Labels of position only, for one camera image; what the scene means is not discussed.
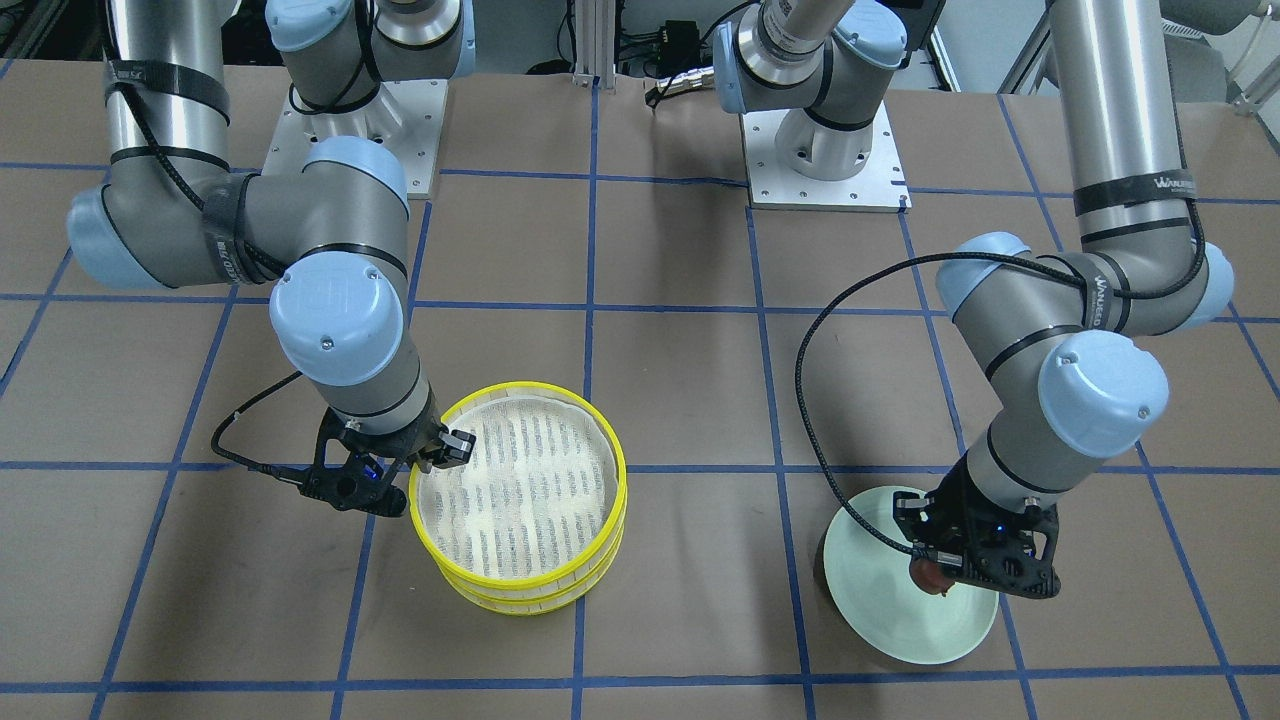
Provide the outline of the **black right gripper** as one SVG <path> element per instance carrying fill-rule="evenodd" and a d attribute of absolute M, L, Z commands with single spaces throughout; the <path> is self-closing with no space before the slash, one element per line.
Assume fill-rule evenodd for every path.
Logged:
<path fill-rule="evenodd" d="M 349 451 L 338 468 L 328 468 L 326 443 L 338 441 Z M 374 436 L 349 429 L 328 409 L 317 432 L 312 465 L 302 474 L 298 492 L 339 511 L 360 510 L 384 518 L 401 516 L 408 500 L 393 486 L 401 468 L 424 465 L 452 469 L 466 465 L 476 447 L 476 436 L 451 430 L 439 418 L 436 398 L 428 395 L 425 409 L 407 427 Z"/>

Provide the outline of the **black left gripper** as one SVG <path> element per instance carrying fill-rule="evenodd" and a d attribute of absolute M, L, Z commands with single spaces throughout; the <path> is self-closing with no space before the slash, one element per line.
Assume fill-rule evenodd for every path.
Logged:
<path fill-rule="evenodd" d="M 1053 568 L 1057 511 L 1030 506 L 1011 512 L 991 502 L 978 489 L 968 456 L 936 489 L 925 495 L 896 491 L 892 505 L 913 559 L 938 562 L 955 584 L 1030 600 L 1059 594 L 1061 580 Z"/>

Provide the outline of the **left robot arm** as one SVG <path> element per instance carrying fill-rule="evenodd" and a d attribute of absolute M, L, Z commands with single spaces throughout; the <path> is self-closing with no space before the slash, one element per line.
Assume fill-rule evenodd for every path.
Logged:
<path fill-rule="evenodd" d="M 787 163 L 813 178 L 856 172 L 874 102 L 905 51 L 892 12 L 858 1 L 754 1 L 712 40 L 721 106 L 783 109 L 799 140 Z M 1047 600 L 1056 503 L 1125 454 L 1164 413 L 1169 383 L 1132 338 L 1203 325 L 1230 302 L 1234 270 L 1204 241 L 1187 167 L 1160 1 L 1044 1 L 1068 128 L 1079 252 L 1032 256 L 1010 233 L 908 259 L 859 281 L 806 331 L 795 361 L 799 411 L 844 512 L 910 557 L 911 582 L 957 582 Z M 895 491 L 891 539 L 835 483 L 806 410 L 803 364 L 820 323 L 852 293 L 938 263 L 936 287 L 1002 407 L 940 486 Z"/>

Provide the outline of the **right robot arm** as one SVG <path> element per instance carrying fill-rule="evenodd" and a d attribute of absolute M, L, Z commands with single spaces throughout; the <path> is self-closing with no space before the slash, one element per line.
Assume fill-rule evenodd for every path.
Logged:
<path fill-rule="evenodd" d="M 314 122 L 298 170 L 234 172 L 221 28 L 234 1 L 100 1 L 110 178 L 67 215 L 76 260 L 115 290 L 270 284 L 294 377 L 326 402 L 307 468 L 211 450 L 339 511 L 398 518 L 406 468 L 466 464 L 410 336 L 410 179 L 389 87 L 474 67 L 468 1 L 269 1 L 265 22 Z"/>

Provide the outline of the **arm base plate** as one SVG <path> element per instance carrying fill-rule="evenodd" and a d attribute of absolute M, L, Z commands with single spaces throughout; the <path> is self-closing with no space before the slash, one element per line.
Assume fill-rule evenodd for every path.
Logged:
<path fill-rule="evenodd" d="M 367 105 L 340 114 L 305 115 L 292 91 L 278 119 L 262 164 L 266 174 L 301 170 L 310 150 L 335 135 L 365 137 L 396 155 L 407 196 L 429 200 L 445 119 L 445 79 L 392 81 Z"/>
<path fill-rule="evenodd" d="M 804 110 L 741 115 L 751 205 L 813 211 L 906 211 L 913 201 L 884 104 L 852 132 Z"/>

